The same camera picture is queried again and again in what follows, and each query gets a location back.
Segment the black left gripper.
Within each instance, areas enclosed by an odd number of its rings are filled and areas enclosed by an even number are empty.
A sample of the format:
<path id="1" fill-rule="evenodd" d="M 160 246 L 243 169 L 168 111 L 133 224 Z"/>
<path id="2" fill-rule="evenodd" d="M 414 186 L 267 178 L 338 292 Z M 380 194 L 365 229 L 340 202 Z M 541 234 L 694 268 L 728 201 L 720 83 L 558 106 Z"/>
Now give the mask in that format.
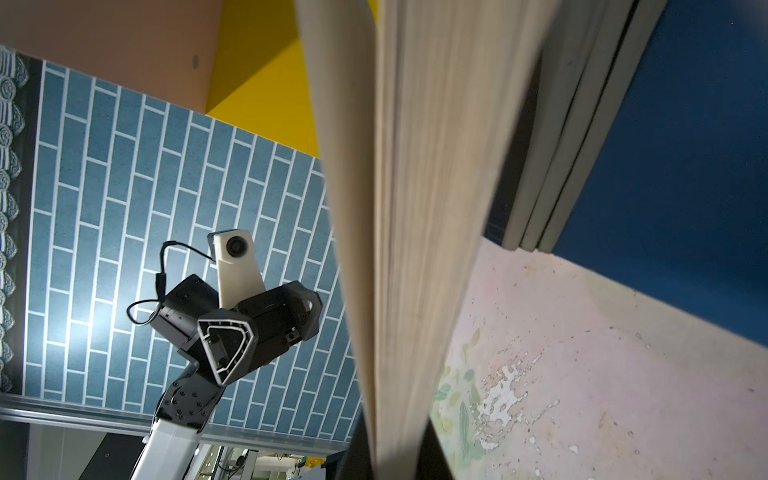
<path id="1" fill-rule="evenodd" d="M 225 387 L 271 363 L 300 338 L 314 338 L 322 310 L 319 294 L 299 281 L 224 309 L 216 290 L 191 275 L 166 295 L 150 325 L 182 358 Z"/>

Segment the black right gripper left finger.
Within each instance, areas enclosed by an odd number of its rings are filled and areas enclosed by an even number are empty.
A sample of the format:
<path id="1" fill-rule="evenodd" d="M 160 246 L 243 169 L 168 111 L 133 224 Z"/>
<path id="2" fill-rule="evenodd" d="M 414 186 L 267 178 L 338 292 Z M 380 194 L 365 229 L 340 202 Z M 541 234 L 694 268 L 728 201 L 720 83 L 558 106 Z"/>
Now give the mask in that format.
<path id="1" fill-rule="evenodd" d="M 333 455 L 333 479 L 336 480 L 374 480 L 371 461 L 369 435 L 366 418 L 363 413 L 355 424 L 355 429 L 348 448 Z"/>

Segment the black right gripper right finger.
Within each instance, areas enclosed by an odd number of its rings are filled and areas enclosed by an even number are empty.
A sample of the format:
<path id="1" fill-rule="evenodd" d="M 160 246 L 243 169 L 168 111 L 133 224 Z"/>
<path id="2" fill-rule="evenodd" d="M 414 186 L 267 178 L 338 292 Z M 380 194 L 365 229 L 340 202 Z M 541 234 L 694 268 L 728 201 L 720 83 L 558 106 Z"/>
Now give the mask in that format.
<path id="1" fill-rule="evenodd" d="M 431 420 L 427 422 L 419 449 L 415 479 L 453 480 L 453 474 Z"/>

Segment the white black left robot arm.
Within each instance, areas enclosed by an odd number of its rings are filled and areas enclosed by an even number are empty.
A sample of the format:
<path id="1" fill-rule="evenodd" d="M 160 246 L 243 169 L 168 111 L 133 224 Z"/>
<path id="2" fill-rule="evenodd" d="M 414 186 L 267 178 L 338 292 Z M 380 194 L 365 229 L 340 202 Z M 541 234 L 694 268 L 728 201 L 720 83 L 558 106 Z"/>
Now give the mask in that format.
<path id="1" fill-rule="evenodd" d="M 188 365 L 158 401 L 133 478 L 183 478 L 227 387 L 315 337 L 322 309 L 318 293 L 298 281 L 231 308 L 196 275 L 171 290 L 150 324 Z"/>

